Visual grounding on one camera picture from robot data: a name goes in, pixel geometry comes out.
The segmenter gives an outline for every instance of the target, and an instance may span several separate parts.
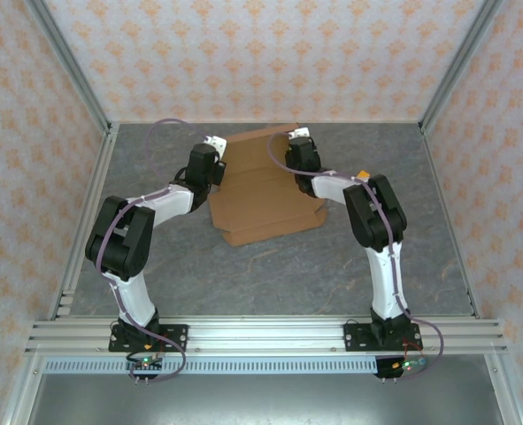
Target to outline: brown cardboard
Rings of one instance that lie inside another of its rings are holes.
[[[278,168],[267,154],[270,135],[298,128],[297,124],[226,137],[227,163],[219,191],[208,196],[214,227],[232,246],[263,241],[321,226],[327,211],[323,199],[302,193],[291,173]],[[284,162],[288,138],[276,136],[275,156]]]

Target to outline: black mounting plate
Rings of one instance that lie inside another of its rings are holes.
[[[403,352],[405,348],[403,340],[415,343],[422,349],[422,338],[415,338],[416,335],[420,336],[419,325],[411,323],[404,333],[400,333],[396,337],[386,338],[385,344],[381,347],[372,334],[371,323],[346,323],[343,325],[343,341],[346,352]],[[408,345],[407,349],[409,352],[417,351],[412,345]]]
[[[188,341],[188,325],[159,325],[158,334],[165,336],[181,346],[183,351],[186,351]],[[127,337],[126,332],[118,323],[112,326],[112,334],[110,335],[110,344],[108,351],[110,352],[178,352],[170,344],[163,342],[153,344],[149,349],[145,347],[147,342],[141,338],[133,339]]]

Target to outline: cardboard box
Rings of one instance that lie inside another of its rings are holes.
[[[295,176],[278,168],[267,154],[270,135],[295,128],[297,124],[286,124],[226,137],[226,173],[208,202],[214,227],[225,230],[223,236],[230,245],[289,235],[324,223],[324,200],[302,193]],[[283,163],[287,148],[286,136],[274,138],[273,152]]]

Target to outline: patterned wallpaper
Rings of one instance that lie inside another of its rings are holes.
[[[49,0],[111,120],[418,121],[482,0]]]
[[[23,0],[0,0],[0,421],[44,320],[100,133]]]
[[[505,0],[429,136],[458,242],[523,374],[523,0]]]

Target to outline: orange floral pattern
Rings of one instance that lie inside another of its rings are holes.
[[[523,375],[523,0],[504,3],[429,142],[481,308]]]
[[[0,0],[0,423],[32,322],[57,295],[100,138],[26,3]]]
[[[47,3],[111,120],[418,121],[483,1]]]

